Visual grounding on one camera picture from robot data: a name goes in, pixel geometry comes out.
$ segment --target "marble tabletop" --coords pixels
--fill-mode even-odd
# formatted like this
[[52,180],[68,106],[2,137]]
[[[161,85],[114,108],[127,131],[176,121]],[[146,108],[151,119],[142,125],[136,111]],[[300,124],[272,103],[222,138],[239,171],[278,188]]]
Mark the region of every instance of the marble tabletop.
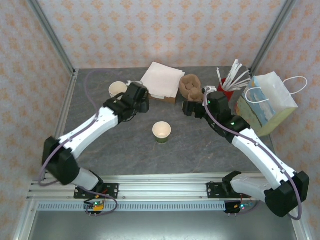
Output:
[[[218,86],[217,67],[177,67],[185,74],[195,74],[202,86]],[[221,77],[231,69],[219,67]],[[64,133],[69,133],[95,114],[86,98],[84,79],[93,69],[81,69],[75,89]],[[147,68],[108,68],[95,72],[88,79],[88,92],[93,100],[102,106],[110,98],[109,86],[115,81],[139,81]],[[242,67],[238,74],[246,70]],[[233,94],[230,107],[233,108],[241,92]],[[185,116],[180,93],[176,104],[150,100],[148,113],[139,113],[130,122],[122,122],[93,142],[78,158],[78,164],[100,176],[142,175],[142,174],[186,174],[214,172],[256,172],[258,169],[250,160],[227,140],[220,137],[204,119]],[[165,121],[172,132],[165,144],[156,143],[152,127]],[[270,138],[262,141],[271,149]]]

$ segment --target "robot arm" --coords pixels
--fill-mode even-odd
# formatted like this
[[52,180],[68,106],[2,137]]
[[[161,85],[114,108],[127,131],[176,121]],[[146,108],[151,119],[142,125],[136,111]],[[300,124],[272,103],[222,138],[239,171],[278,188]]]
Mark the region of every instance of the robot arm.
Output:
[[236,192],[261,200],[266,203],[275,215],[284,217],[298,205],[298,200],[290,181],[293,180],[298,189],[301,202],[304,202],[307,198],[309,187],[308,175],[303,171],[296,173],[294,169],[287,166],[264,145],[242,117],[232,115],[228,99],[224,93],[217,92],[215,87],[209,87],[208,90],[210,92],[207,95],[208,109],[214,119],[223,127],[253,139],[256,144],[219,127],[208,116],[202,102],[184,102],[182,106],[184,114],[187,116],[195,114],[196,118],[206,119],[215,132],[242,151],[265,176],[265,180],[256,180],[241,174],[239,171],[234,171],[222,179],[223,189],[225,189],[226,194]]
[[[76,159],[92,142],[106,131],[114,128],[121,122],[130,120],[138,112],[148,112],[148,94],[146,87],[133,82],[125,93],[108,99],[103,104],[103,107],[100,108],[98,116],[94,115],[81,126],[59,139],[49,137],[44,142],[42,163],[47,160],[49,155],[60,144],[65,141],[67,143],[52,157],[46,169],[63,185],[74,184],[100,193],[103,186],[101,178],[89,170],[80,168]],[[80,131],[87,128],[90,124],[92,124],[90,131],[80,133]]]

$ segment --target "bag handle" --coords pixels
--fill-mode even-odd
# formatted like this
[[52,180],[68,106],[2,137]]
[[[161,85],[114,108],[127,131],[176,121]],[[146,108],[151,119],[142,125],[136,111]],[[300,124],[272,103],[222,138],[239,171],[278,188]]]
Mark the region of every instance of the bag handle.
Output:
[[269,98],[266,99],[266,100],[262,100],[262,101],[250,101],[250,100],[248,99],[247,94],[248,94],[248,92],[249,92],[250,90],[252,90],[252,89],[261,89],[261,87],[252,87],[252,88],[250,88],[248,91],[246,91],[246,93],[245,93],[245,100],[247,100],[249,103],[251,103],[251,104],[260,104],[260,103],[269,101]]
[[284,80],[283,83],[285,83],[286,81],[288,81],[288,80],[290,80],[290,79],[297,79],[297,78],[302,78],[302,79],[304,79],[304,80],[305,80],[305,85],[304,85],[304,87],[301,88],[299,91],[296,91],[296,92],[294,92],[294,93],[290,93],[290,95],[294,95],[294,94],[300,93],[300,92],[301,92],[303,89],[305,89],[306,86],[308,85],[308,80],[307,80],[304,76],[293,76],[293,77],[290,77],[290,78]]

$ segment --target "wall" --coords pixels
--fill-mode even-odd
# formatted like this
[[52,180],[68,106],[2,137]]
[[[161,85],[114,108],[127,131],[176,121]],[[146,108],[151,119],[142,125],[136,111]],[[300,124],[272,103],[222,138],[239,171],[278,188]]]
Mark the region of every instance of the wall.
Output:
[[40,0],[75,68],[250,66],[285,0]]
[[0,239],[10,240],[70,76],[26,0],[0,1]]
[[[306,200],[312,229],[320,236],[320,5],[299,0],[277,36],[258,75],[275,71],[281,79],[304,76],[308,86],[293,95],[299,108],[273,132],[278,156],[310,177]],[[304,86],[303,79],[285,85],[290,92]]]

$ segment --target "green paper cup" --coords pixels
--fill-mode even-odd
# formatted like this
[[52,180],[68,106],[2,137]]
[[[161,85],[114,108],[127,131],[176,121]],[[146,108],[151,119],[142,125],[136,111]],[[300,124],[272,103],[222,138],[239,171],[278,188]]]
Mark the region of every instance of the green paper cup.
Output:
[[165,144],[171,134],[171,126],[165,121],[159,121],[153,125],[152,132],[159,144]]

